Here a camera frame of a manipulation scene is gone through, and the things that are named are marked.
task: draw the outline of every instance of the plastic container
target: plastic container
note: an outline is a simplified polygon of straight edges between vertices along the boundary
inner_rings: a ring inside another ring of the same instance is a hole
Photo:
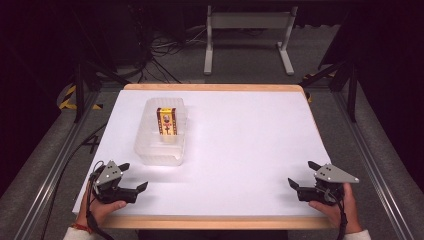
[[[156,111],[175,108],[177,135],[160,135]],[[146,102],[134,150],[145,165],[179,166],[183,162],[187,111],[181,98],[152,98]]]

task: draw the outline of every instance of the small box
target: small box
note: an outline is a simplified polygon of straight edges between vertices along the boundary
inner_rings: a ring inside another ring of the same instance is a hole
[[[177,135],[177,118],[175,108],[158,108],[156,115],[160,135]]]

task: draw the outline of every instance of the gray floor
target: gray floor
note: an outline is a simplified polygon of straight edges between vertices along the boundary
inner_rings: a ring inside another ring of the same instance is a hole
[[[288,52],[295,70],[294,76],[285,74],[275,46],[279,33],[270,30],[258,36],[237,31],[217,33],[213,73],[210,76],[203,75],[204,42],[198,42],[177,54],[156,59],[184,83],[296,84],[304,75],[317,71],[336,31],[337,27],[325,26],[293,30]],[[147,69],[152,75],[165,80],[152,64]],[[144,76],[143,82],[158,82],[147,71],[144,71]],[[136,82],[138,79],[139,76],[136,76],[131,81]],[[172,78],[168,77],[168,80],[173,83]],[[361,179],[360,184],[354,185],[354,191],[363,227],[370,230],[373,239],[424,239],[424,229],[421,227],[424,195],[408,175],[366,97],[359,88],[357,124],[352,124],[346,120],[343,105],[340,105],[346,98],[346,90],[341,94],[331,93],[326,83],[324,79],[306,89],[312,94],[310,106],[332,162]],[[83,123],[78,125],[81,129],[73,139],[70,151],[107,122],[118,92],[118,85],[105,83],[100,93],[94,95],[95,103],[103,104],[104,108],[89,111]],[[58,96],[58,101],[62,97],[63,93]],[[60,160],[58,156],[64,150],[64,143],[69,141],[69,133],[76,128],[74,117],[74,110],[62,110],[60,117],[2,196],[0,239],[13,239],[18,236],[18,232],[22,234],[26,231],[29,223],[33,223],[33,227],[25,235],[27,239],[40,239],[50,202],[40,205],[37,211],[40,214],[32,221],[28,221],[26,216],[28,211],[34,209],[33,203],[39,199],[37,194],[43,189],[52,166]],[[358,141],[358,132],[365,145]],[[44,239],[61,239],[67,226],[74,220],[71,210],[93,157],[94,153],[90,154],[89,146],[81,147],[72,157],[61,180]],[[134,230],[107,231],[115,239],[137,239]],[[336,235],[337,230],[289,231],[290,239],[294,240],[335,239]]]

